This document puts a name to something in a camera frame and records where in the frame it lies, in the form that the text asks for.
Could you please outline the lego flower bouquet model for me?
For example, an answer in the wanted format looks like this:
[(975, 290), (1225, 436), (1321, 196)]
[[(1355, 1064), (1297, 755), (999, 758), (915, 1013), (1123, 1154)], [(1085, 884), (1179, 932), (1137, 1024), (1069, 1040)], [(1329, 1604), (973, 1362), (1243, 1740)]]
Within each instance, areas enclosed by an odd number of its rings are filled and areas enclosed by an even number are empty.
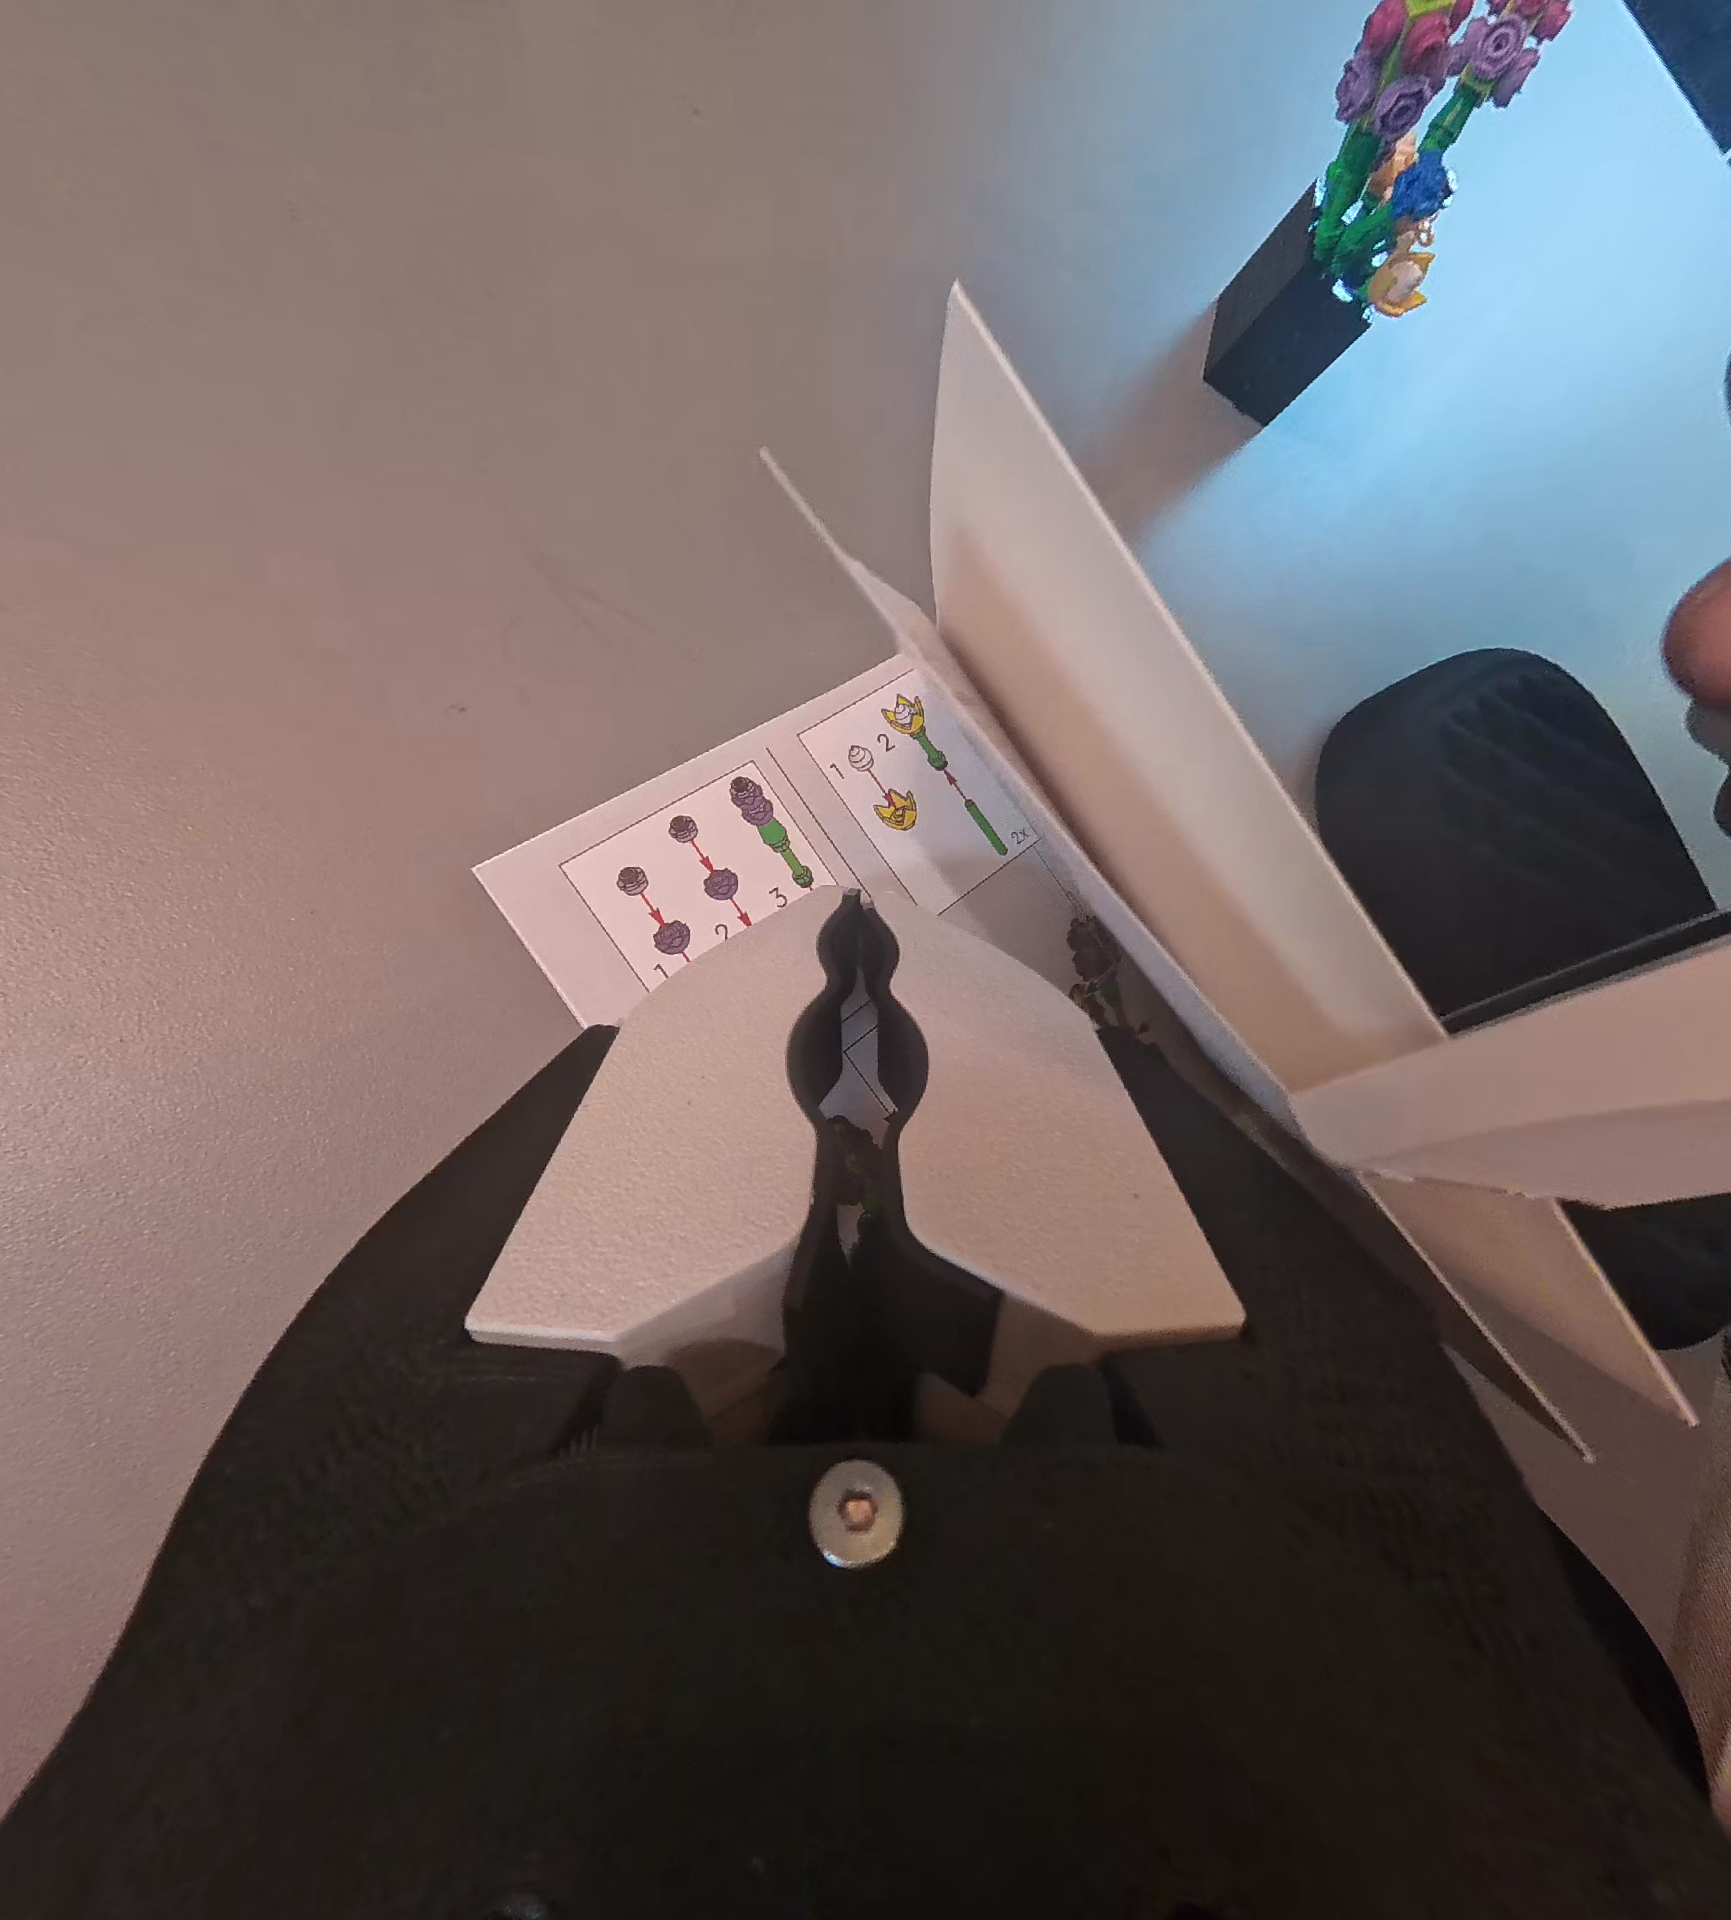
[(1425, 303), (1449, 156), (1483, 109), (1519, 96), (1567, 2), (1379, 2), (1343, 61), (1337, 152), (1221, 290), (1205, 383), (1255, 424), (1285, 408), (1373, 321)]

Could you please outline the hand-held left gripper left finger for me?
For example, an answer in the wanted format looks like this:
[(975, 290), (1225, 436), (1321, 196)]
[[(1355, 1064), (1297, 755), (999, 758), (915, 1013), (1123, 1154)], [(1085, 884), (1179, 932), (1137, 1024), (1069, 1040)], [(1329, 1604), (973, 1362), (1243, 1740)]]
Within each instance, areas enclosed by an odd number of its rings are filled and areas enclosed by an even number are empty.
[(665, 1366), (705, 1413), (761, 1391), (829, 1117), (867, 1119), (833, 945), (857, 907), (817, 885), (617, 1024), (467, 1307), (475, 1341)]

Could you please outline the lego instruction booklet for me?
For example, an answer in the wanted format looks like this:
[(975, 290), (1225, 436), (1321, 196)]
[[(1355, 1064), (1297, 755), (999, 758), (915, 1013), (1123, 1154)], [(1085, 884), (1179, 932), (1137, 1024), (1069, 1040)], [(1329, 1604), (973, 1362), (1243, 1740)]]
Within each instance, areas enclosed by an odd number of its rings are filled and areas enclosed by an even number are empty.
[[(867, 1083), (865, 1123), (881, 1127), (877, 1213), (891, 1272), (871, 1289), (907, 1363), (937, 1377), (899, 1330), (893, 1283), (917, 1272), (885, 1229), (895, 1117), (877, 1078), (877, 1001), (859, 970), (863, 912), (879, 892), (1011, 953), (1089, 1020), (1049, 968), (1069, 919), (1095, 919), (1209, 1060), (1213, 1088), (1313, 1158), (1323, 1194), (1367, 1205), (1559, 1434), (1573, 1429), (1483, 1306), (1689, 1423), (1683, 1391), (1561, 1211), (1569, 1200), (1355, 1172), (1309, 1144), (1291, 1100), (1713, 944), (1731, 925), (1709, 918), (1661, 948), (1631, 945), (1537, 985), (1531, 1006), (1503, 997), (1451, 1033), (961, 286), (935, 385), (933, 611), (857, 564), (781, 467), (769, 470), (895, 658), (477, 875), (567, 1008), (609, 1043), (641, 997), (709, 949), (813, 890), (857, 893), (853, 929), (833, 942), (857, 964), (843, 1053)], [(783, 1349), (811, 1267), (837, 1249), (839, 1162), (823, 1140), (783, 1291)]]

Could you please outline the black foam pad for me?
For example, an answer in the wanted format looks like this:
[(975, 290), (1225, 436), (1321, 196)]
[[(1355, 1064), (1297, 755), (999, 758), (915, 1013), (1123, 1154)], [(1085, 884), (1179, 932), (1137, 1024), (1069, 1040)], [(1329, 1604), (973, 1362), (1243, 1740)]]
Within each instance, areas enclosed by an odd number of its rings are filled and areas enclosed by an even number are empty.
[[(1359, 702), (1319, 749), (1313, 802), (1443, 1021), (1717, 907), (1605, 707), (1523, 649), (1457, 654)], [(1731, 1330), (1731, 1194), (1561, 1211), (1655, 1347)]]

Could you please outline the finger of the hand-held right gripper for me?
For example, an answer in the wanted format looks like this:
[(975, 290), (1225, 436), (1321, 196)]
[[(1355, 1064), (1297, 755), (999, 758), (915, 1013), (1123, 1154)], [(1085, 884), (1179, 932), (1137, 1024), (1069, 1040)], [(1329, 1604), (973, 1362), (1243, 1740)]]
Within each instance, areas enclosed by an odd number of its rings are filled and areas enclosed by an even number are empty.
[(1629, 1207), (1731, 1191), (1731, 934), (1293, 1095), (1363, 1173)]

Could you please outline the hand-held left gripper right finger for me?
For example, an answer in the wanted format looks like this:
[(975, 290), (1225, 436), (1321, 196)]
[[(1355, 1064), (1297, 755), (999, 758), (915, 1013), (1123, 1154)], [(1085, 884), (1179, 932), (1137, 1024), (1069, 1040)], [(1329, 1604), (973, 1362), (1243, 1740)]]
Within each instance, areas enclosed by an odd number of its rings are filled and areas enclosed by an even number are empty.
[(1227, 1340), (1245, 1310), (1069, 995), (875, 893), (859, 970), (893, 1101), (885, 1229), (917, 1368), (997, 1413), (1051, 1366)]

